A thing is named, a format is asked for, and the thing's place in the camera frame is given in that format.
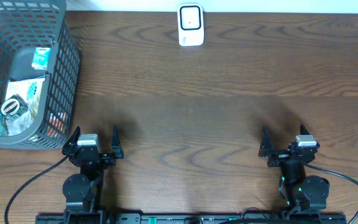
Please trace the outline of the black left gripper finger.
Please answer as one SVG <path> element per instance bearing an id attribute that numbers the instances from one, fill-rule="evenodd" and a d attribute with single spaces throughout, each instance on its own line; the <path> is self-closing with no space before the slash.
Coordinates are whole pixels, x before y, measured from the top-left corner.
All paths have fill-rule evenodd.
<path id="1" fill-rule="evenodd" d="M 122 145 L 119 140 L 116 125 L 114 125 L 113 130 L 112 130 L 111 150 L 112 150 L 112 153 L 114 154 L 114 157 L 116 159 L 124 158 L 124 151 L 123 151 Z"/>
<path id="2" fill-rule="evenodd" d="M 67 142 L 62 147 L 62 154 L 64 156 L 73 155 L 77 151 L 78 139 L 81 134 L 80 127 L 77 126 L 73 134 L 68 138 Z"/>

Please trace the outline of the small teal tissue pack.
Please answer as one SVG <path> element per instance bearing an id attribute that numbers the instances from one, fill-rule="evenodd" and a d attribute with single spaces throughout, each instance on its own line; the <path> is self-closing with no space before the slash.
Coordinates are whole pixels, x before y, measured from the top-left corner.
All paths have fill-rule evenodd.
<path id="1" fill-rule="evenodd" d="M 51 48 L 36 47 L 32 59 L 32 68 L 35 70 L 48 69 L 48 61 L 51 53 Z"/>

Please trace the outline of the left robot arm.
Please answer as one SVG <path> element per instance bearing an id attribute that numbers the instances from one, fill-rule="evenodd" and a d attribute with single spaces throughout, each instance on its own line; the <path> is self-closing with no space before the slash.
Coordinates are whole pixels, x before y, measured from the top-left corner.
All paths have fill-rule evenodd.
<path id="1" fill-rule="evenodd" d="M 104 171 L 124 157 L 117 126 L 112 129 L 111 152 L 99 151 L 97 134 L 81 134 L 77 127 L 63 145 L 62 154 L 80 168 L 78 174 L 69 176 L 63 184 L 66 198 L 63 212 L 65 223 L 116 223 L 114 215 L 101 206 Z"/>

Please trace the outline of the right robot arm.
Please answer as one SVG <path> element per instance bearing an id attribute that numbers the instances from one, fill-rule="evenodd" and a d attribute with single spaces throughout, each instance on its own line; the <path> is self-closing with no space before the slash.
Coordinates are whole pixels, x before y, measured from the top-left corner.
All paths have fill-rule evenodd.
<path id="1" fill-rule="evenodd" d="M 267 129 L 262 131 L 258 156 L 267 158 L 268 167 L 280 168 L 280 193 L 296 213 L 320 212 L 327 207 L 329 181 L 305 172 L 305 166 L 315 159 L 319 147 L 304 125 L 287 149 L 275 149 Z"/>

